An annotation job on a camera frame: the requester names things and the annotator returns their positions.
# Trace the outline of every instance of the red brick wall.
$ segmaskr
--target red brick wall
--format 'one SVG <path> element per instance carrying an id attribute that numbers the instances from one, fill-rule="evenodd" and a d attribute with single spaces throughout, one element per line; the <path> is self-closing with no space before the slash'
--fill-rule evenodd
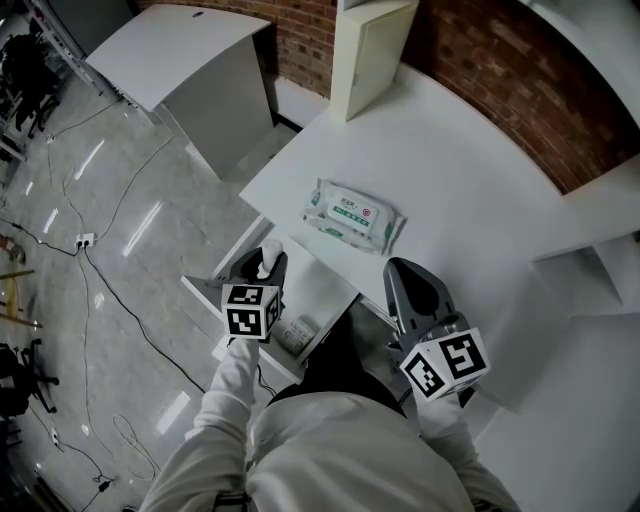
<path id="1" fill-rule="evenodd" d="M 256 35 L 256 49 L 267 71 L 329 97 L 333 64 L 336 0 L 137 0 L 196 5 L 246 14 L 273 23 Z"/>
<path id="2" fill-rule="evenodd" d="M 329 96 L 335 0 L 157 1 L 271 21 L 256 36 L 263 65 Z M 640 130 L 607 82 L 517 0 L 421 0 L 402 60 L 492 120 L 563 193 L 640 152 Z"/>
<path id="3" fill-rule="evenodd" d="M 422 0 L 402 59 L 491 119 L 563 193 L 640 152 L 604 78 L 517 0 Z"/>

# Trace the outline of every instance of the desk surface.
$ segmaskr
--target desk surface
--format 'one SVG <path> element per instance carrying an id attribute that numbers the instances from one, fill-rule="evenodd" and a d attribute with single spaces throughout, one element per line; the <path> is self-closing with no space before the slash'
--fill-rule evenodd
<path id="1" fill-rule="evenodd" d="M 386 258 L 353 249 L 300 218 L 318 177 L 385 200 L 407 218 L 393 255 L 445 282 L 456 306 L 480 328 L 494 362 L 506 354 L 505 344 L 517 355 L 514 340 L 524 350 L 555 343 L 567 315 L 531 269 L 529 247 L 559 207 L 559 194 L 489 121 L 437 83 L 419 80 L 419 93 L 394 84 L 346 124 L 325 111 L 241 197 L 386 310 Z M 513 370 L 501 365 L 485 382 L 496 381 L 492 391 L 499 392 L 514 379 L 526 380 Z"/>
<path id="2" fill-rule="evenodd" d="M 202 66 L 267 25 L 242 14 L 156 4 L 107 39 L 87 62 L 152 111 Z"/>

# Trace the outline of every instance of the power strip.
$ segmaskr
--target power strip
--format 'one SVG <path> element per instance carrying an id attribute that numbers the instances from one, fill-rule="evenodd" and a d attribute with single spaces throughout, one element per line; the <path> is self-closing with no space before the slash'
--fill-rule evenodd
<path id="1" fill-rule="evenodd" d="M 87 248 L 87 247 L 93 247 L 93 244 L 96 242 L 97 240 L 97 236 L 95 233 L 84 233 L 82 235 L 78 235 L 76 237 L 76 249 L 81 249 L 81 248 Z"/>

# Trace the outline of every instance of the marble floor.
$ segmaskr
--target marble floor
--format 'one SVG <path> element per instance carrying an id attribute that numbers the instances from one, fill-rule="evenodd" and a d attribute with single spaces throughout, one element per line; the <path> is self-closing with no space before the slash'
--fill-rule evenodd
<path id="1" fill-rule="evenodd" d="M 107 106 L 78 79 L 69 82 L 45 133 L 29 145 L 27 162 L 3 190 L 0 218 L 71 252 L 78 233 L 101 236 L 88 249 L 91 261 L 140 317 L 150 339 L 205 387 L 217 366 L 211 352 L 222 325 L 180 278 L 185 273 L 210 275 L 256 218 L 238 193 L 295 132 L 276 126 L 224 182 L 192 166 L 164 126 L 154 126 L 125 102 L 47 144 L 48 133 Z M 165 143 L 133 182 L 107 230 L 134 173 Z M 3 222 L 0 233 L 27 252 L 26 268 L 36 273 L 19 280 L 20 304 L 43 325 L 36 330 L 4 322 L 3 341 L 24 347 L 41 337 L 42 369 L 60 379 L 59 386 L 47 390 L 58 412 L 47 415 L 32 399 L 33 410 L 17 419 L 24 442 L 12 449 L 11 458 L 29 474 L 42 475 L 71 508 L 82 510 L 96 493 L 92 478 L 98 473 L 82 454 L 55 448 L 47 431 L 55 426 L 63 443 L 87 452 L 115 479 L 88 510 L 115 512 L 123 505 L 139 505 L 158 471 L 154 465 L 162 467 L 183 439 L 201 393 L 149 346 L 84 253 L 71 257 L 38 245 Z M 4 253 L 0 266 L 5 272 L 17 268 Z M 85 403 L 85 343 L 93 429 Z M 270 386 L 286 384 L 273 369 L 265 366 L 264 372 Z M 256 386 L 256 397 L 260 408 L 269 395 Z M 118 433 L 117 427 L 133 437 L 123 418 L 153 462 Z"/>

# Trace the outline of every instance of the white cabinet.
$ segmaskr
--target white cabinet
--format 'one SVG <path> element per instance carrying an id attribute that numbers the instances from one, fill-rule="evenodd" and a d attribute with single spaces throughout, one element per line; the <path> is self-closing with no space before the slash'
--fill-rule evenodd
<path id="1" fill-rule="evenodd" d="M 384 92 L 396 73 L 416 0 L 374 0 L 336 18 L 331 111 L 348 121 Z"/>

